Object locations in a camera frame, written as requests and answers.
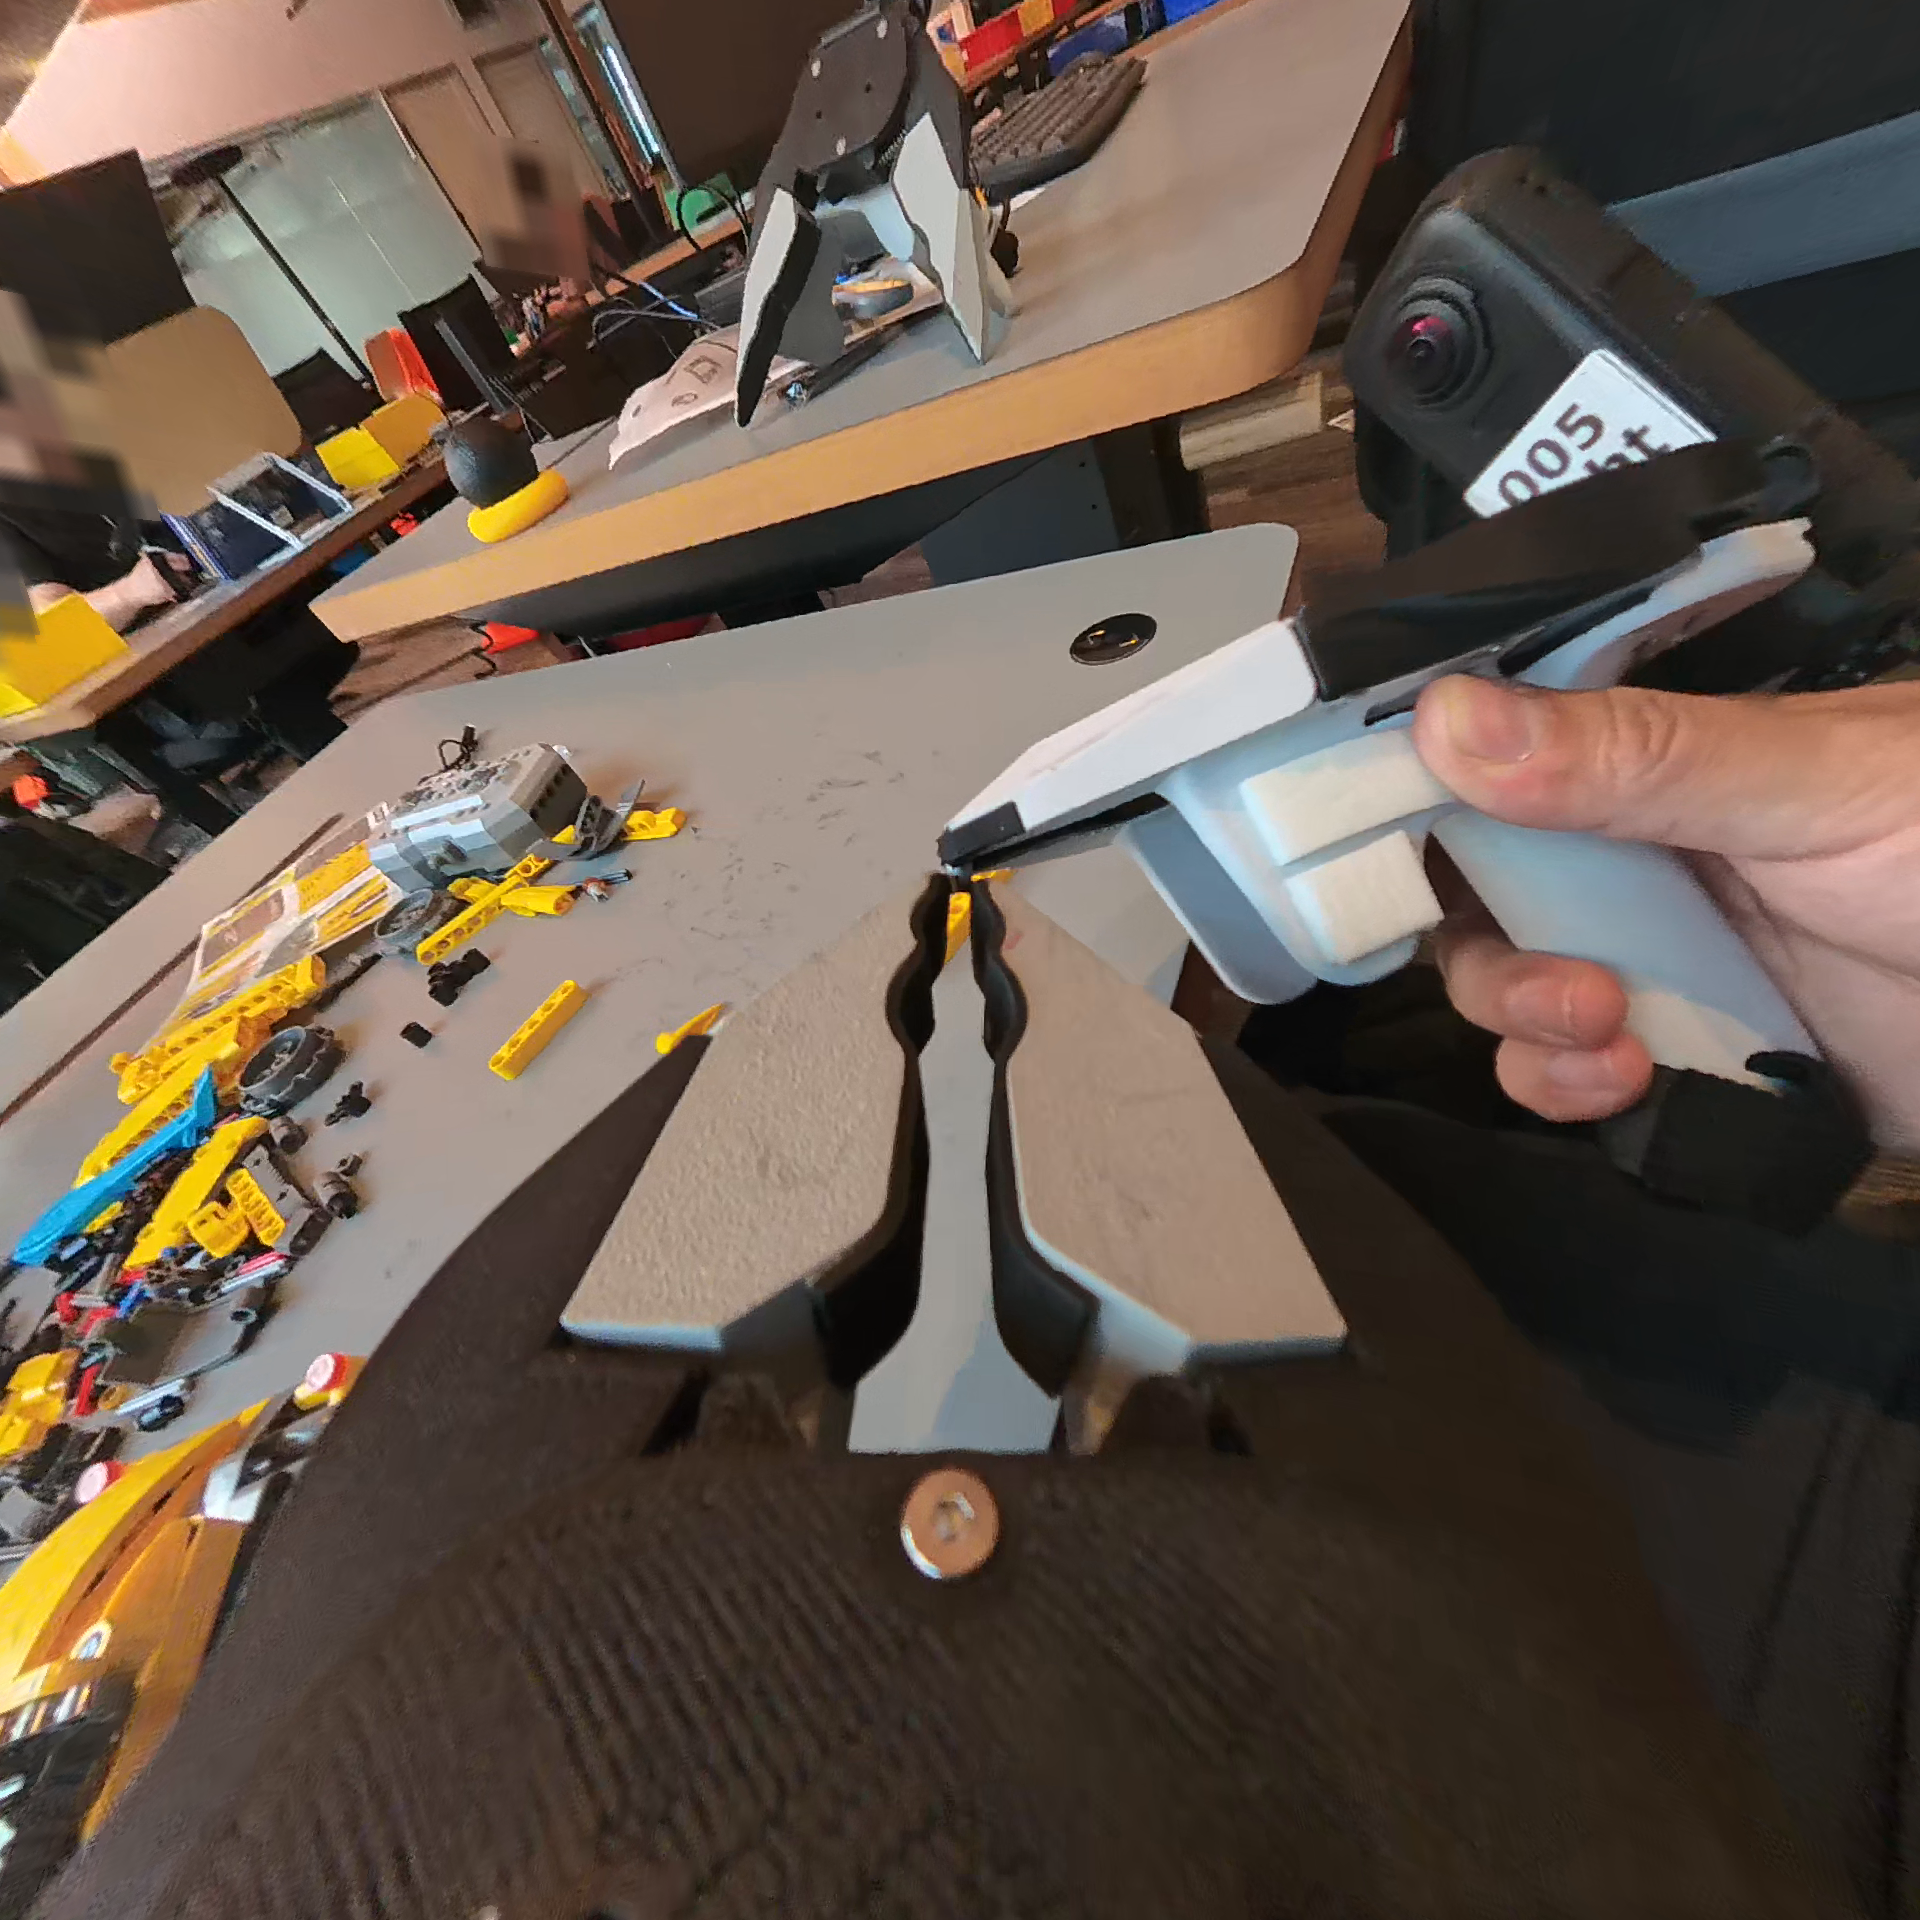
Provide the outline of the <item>black keyboard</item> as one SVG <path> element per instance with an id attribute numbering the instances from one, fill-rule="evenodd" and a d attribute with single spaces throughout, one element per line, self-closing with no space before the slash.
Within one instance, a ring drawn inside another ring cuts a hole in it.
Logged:
<path id="1" fill-rule="evenodd" d="M 1037 92 L 995 107 L 970 141 L 977 189 L 989 203 L 1006 203 L 1077 171 L 1106 144 L 1144 84 L 1139 60 L 1085 57 Z"/>

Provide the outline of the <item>large dark display panel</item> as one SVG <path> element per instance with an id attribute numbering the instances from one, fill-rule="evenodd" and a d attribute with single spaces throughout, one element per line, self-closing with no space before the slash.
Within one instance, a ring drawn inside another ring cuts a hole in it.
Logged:
<path id="1" fill-rule="evenodd" d="M 669 173 L 755 188 L 810 48 L 860 3 L 604 3 Z"/>

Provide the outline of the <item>wood rimmed grey table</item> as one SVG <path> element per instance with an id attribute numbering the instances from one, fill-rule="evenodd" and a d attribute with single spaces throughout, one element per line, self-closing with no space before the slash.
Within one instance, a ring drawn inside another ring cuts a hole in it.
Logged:
<path id="1" fill-rule="evenodd" d="M 982 572 L 1198 528 L 1169 421 L 1308 351 L 1408 73 L 1408 5 L 1219 5 L 1144 48 L 1106 147 L 1016 214 L 985 363 L 945 316 L 797 408 L 730 407 L 612 463 L 504 543 L 445 507 L 316 603 L 342 639 L 445 616 L 596 638 L 850 584 L 948 520 Z"/>

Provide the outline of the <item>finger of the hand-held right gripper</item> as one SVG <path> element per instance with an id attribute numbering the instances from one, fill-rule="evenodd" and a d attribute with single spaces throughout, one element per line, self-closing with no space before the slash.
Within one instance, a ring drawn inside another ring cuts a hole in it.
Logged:
<path id="1" fill-rule="evenodd" d="M 1304 621 L 1272 619 L 1041 737 L 946 828 L 1006 805 L 1017 808 L 1019 831 L 1081 820 L 1128 799 L 1161 799 L 1173 773 L 1320 702 Z"/>
<path id="2" fill-rule="evenodd" d="M 945 830 L 945 871 L 958 879 L 1019 872 L 1058 856 L 1106 848 L 1136 820 L 1161 812 L 1158 799 L 1128 799 L 1081 820 L 1019 830 L 1017 806 L 1006 805 Z"/>

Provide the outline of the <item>bundle of yellow beams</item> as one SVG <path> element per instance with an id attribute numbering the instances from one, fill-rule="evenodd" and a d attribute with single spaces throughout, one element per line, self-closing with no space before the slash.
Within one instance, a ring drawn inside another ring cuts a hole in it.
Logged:
<path id="1" fill-rule="evenodd" d="M 147 1046 L 114 1052 L 108 1068 L 123 1116 L 84 1156 L 73 1185 L 108 1173 L 180 1117 L 203 1071 L 213 1073 L 213 1111 L 226 1111 L 240 1071 L 275 1029 L 316 1000 L 324 985 L 324 960 L 306 955 L 229 997 L 222 1007 L 174 1024 Z"/>

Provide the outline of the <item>grey brick battery box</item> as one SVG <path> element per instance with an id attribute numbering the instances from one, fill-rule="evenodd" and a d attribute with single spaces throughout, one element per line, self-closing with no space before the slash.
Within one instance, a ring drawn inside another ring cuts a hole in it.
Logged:
<path id="1" fill-rule="evenodd" d="M 530 742 L 438 771 L 368 815 L 368 860 L 404 894 L 506 872 L 574 828 L 589 790 L 555 747 Z"/>

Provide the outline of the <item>paper sheet with drawings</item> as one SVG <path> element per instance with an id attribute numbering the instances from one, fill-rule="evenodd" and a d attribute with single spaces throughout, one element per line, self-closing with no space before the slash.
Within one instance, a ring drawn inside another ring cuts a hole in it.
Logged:
<path id="1" fill-rule="evenodd" d="M 688 345 L 678 359 L 625 400 L 609 443 L 609 467 L 660 440 L 683 422 L 736 407 L 736 327 L 721 327 Z"/>

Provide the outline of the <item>grey desk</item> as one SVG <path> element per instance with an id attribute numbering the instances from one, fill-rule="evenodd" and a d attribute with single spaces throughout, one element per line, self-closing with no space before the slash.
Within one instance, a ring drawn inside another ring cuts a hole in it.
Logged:
<path id="1" fill-rule="evenodd" d="M 120 1112 L 110 1056 L 186 991 L 202 925 L 394 799 L 472 725 L 488 752 L 564 747 L 589 790 L 645 779 L 682 835 L 632 884 L 491 931 L 491 968 L 438 1007 L 381 960 L 333 1006 L 371 1116 L 308 1144 L 362 1156 L 362 1214 L 299 1261 L 253 1349 L 186 1425 L 286 1387 L 318 1353 L 368 1353 L 460 1243 L 656 1064 L 656 1033 L 745 1006 L 934 865 L 945 822 L 1041 735 L 1284 609 L 1299 534 L 1276 520 L 989 581 L 420 691 L 373 709 L 4 1014 L 4 1249 Z M 1085 623 L 1150 612 L 1132 659 L 1069 661 Z M 587 1006 L 517 1081 L 490 1054 L 564 977 Z M 401 1027 L 437 1037 L 410 1046 Z"/>

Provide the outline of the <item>pile of small brick parts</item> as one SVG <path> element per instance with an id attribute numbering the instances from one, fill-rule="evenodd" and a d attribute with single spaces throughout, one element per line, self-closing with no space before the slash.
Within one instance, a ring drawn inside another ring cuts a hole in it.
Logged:
<path id="1" fill-rule="evenodd" d="M 86 1469 L 184 1419 L 328 1227 L 360 1212 L 362 1159 L 299 1164 L 306 1099 L 280 1117 L 235 1099 L 202 1148 L 156 1164 L 45 1264 L 4 1260 L 4 1569 L 80 1507 Z"/>

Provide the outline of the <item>yellow grey sticker sheet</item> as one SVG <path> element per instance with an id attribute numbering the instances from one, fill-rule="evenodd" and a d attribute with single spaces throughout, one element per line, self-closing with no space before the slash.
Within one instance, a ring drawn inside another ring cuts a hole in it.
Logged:
<path id="1" fill-rule="evenodd" d="M 200 931 L 180 1017 L 200 1017 L 260 977 L 368 931 L 396 889 L 366 844 L 316 849 Z"/>

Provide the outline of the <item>person's right hand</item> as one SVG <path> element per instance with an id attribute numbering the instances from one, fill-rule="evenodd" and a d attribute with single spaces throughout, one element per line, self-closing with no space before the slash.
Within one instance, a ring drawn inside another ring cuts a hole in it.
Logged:
<path id="1" fill-rule="evenodd" d="M 1917 1155 L 1917 685 L 1700 696 L 1424 688 L 1413 742 L 1465 806 L 1688 854 L 1880 1149 Z M 1513 945 L 1462 879 L 1432 936 L 1453 1007 L 1497 1037 L 1501 1092 L 1557 1123 L 1626 1112 L 1649 1048 L 1605 967 Z"/>

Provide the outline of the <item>idle black grey gripper device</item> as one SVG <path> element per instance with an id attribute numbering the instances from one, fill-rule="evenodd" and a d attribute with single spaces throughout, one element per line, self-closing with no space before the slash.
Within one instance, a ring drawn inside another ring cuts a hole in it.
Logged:
<path id="1" fill-rule="evenodd" d="M 756 189 L 736 324 L 736 425 L 778 360 L 824 367 L 845 349 L 832 287 L 868 254 L 942 295 L 977 360 L 1016 313 L 971 164 L 971 112 L 920 5 L 864 5 L 804 54 Z"/>

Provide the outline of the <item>yellow storage bin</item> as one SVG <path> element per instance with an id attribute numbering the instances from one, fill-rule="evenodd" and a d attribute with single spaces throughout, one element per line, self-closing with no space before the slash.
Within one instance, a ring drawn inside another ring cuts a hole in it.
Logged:
<path id="1" fill-rule="evenodd" d="M 3 631 L 3 717 L 35 712 L 130 659 L 128 639 L 80 595 L 33 609 Z"/>
<path id="2" fill-rule="evenodd" d="M 330 438 L 316 453 L 330 479 L 347 492 L 384 489 L 443 430 L 441 404 L 424 392 L 386 400 L 376 412 Z"/>

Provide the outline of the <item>yellow brick toy car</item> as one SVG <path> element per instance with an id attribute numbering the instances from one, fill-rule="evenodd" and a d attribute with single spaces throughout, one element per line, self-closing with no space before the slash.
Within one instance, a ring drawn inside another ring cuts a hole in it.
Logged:
<path id="1" fill-rule="evenodd" d="M 28 1916 L 171 1735 L 267 1529 L 368 1359 L 324 1351 L 288 1392 L 130 1464 L 3 1599 L 3 1916 Z"/>

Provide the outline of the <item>black toy wheel hub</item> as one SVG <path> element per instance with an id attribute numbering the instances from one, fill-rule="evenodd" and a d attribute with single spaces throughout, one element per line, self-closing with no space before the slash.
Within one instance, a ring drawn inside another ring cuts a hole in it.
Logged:
<path id="1" fill-rule="evenodd" d="M 291 1024 L 272 1035 L 235 1084 L 238 1111 L 251 1117 L 286 1116 L 322 1088 L 342 1048 L 322 1024 Z"/>

